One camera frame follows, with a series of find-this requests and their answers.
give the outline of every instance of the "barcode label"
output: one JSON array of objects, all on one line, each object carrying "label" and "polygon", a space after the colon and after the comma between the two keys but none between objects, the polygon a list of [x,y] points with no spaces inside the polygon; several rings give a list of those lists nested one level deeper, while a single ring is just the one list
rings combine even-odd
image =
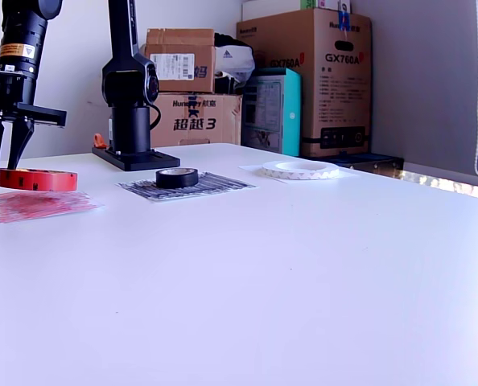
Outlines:
[{"label": "barcode label", "polygon": [[194,80],[194,54],[151,54],[159,80]]}]

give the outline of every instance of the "orange object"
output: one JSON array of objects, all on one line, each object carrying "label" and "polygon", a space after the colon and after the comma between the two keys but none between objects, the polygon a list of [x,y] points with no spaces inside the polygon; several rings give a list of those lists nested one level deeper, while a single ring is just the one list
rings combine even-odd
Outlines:
[{"label": "orange object", "polygon": [[106,149],[108,147],[101,134],[94,135],[94,147],[97,149]]},{"label": "orange object", "polygon": [[0,169],[0,187],[22,191],[75,191],[78,175],[63,171]]}]

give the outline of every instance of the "warning label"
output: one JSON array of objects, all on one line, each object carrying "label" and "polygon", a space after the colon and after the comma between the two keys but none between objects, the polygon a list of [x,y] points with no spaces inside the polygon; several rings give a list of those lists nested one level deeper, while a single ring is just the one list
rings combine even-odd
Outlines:
[{"label": "warning label", "polygon": [[0,47],[0,58],[3,56],[22,56],[28,59],[35,58],[35,47],[29,44],[5,44]]}]

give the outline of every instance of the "brown cardboard box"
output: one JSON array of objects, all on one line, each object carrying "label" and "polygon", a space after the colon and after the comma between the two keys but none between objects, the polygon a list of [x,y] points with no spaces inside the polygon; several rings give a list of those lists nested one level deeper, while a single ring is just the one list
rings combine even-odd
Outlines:
[{"label": "brown cardboard box", "polygon": [[[241,144],[241,96],[163,93],[155,105],[162,112],[162,119],[151,130],[154,147]],[[156,117],[152,109],[151,121]]]},{"label": "brown cardboard box", "polygon": [[237,25],[257,66],[288,67],[302,76],[302,149],[306,157],[369,151],[371,22],[351,14],[340,31],[331,10],[299,10]]},{"label": "brown cardboard box", "polygon": [[146,57],[155,63],[160,91],[214,92],[214,30],[148,30]]}]

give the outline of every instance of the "black robotic arm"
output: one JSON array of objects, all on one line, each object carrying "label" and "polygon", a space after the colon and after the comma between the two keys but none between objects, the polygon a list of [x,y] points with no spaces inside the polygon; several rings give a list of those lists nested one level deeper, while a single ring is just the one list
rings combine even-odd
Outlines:
[{"label": "black robotic arm", "polygon": [[[8,169],[14,170],[35,123],[64,126],[66,112],[34,106],[47,24],[62,0],[2,0],[0,46],[0,151],[3,122],[12,139]],[[159,93],[154,64],[138,49],[134,0],[109,0],[113,58],[103,70],[103,95],[113,111],[112,146],[93,152],[123,170],[179,166],[177,158],[150,146],[150,107]]]}]

